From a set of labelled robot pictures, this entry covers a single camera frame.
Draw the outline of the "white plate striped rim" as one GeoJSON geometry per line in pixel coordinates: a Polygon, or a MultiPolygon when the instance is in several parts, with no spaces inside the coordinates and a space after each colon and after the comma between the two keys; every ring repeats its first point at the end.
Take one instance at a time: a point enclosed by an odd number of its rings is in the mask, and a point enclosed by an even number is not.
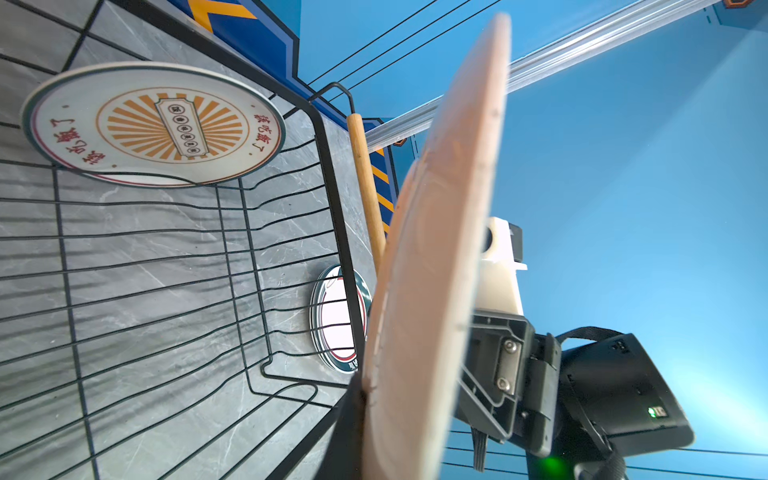
{"type": "Polygon", "coordinates": [[[493,17],[444,95],[378,270],[362,475],[438,476],[456,406],[501,144],[512,22],[493,17]]]}

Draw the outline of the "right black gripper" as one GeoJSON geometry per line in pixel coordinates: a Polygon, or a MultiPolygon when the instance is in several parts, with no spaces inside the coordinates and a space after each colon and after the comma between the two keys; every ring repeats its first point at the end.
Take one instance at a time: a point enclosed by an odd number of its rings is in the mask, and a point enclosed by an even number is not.
{"type": "Polygon", "coordinates": [[[477,311],[458,381],[454,417],[470,426],[475,452],[511,442],[546,457],[554,439],[561,344],[516,314],[477,311]]]}

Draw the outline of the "white plate dark green rim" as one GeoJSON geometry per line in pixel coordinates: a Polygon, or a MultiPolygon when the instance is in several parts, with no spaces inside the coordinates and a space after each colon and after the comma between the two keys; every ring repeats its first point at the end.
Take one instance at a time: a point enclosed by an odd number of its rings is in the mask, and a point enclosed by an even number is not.
{"type": "Polygon", "coordinates": [[[358,369],[342,267],[326,268],[315,282],[309,305],[309,332],[320,359],[342,374],[358,369]]]}

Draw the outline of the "black wire dish rack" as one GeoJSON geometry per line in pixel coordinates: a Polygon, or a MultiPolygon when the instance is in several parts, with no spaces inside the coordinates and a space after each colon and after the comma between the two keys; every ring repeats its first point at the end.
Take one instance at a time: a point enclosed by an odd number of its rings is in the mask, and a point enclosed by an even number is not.
{"type": "Polygon", "coordinates": [[[168,1],[1,5],[1,475],[5,479],[310,479],[349,378],[314,348],[333,265],[374,277],[347,132],[168,1]],[[26,137],[27,97],[120,61],[195,67],[272,101],[268,164],[149,188],[92,174],[63,104],[26,137]]]}

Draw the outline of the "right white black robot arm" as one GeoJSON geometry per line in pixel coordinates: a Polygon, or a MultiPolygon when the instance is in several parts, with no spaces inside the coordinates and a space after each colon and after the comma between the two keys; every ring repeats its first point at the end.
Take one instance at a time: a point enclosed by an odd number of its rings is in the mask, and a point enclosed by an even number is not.
{"type": "Polygon", "coordinates": [[[455,416],[470,428],[475,470],[485,470],[490,441],[510,442],[531,479],[623,479],[626,458],[694,441],[634,335],[538,334],[522,315],[489,311],[471,323],[455,416]]]}

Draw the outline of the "white plate red dotted pattern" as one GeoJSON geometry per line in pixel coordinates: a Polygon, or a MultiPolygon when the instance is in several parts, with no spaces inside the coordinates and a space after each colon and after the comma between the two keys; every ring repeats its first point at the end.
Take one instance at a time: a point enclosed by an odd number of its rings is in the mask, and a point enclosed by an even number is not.
{"type": "Polygon", "coordinates": [[[21,128],[52,163],[144,188],[227,182],[276,158],[287,128],[254,87],[196,67],[113,62],[77,68],[26,98],[21,128]]]}

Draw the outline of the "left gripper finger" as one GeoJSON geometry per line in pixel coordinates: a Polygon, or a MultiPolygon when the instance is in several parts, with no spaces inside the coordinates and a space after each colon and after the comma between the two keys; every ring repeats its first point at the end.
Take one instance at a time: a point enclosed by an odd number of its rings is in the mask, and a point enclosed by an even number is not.
{"type": "Polygon", "coordinates": [[[367,397],[357,371],[342,399],[340,413],[315,480],[360,480],[367,397]]]}

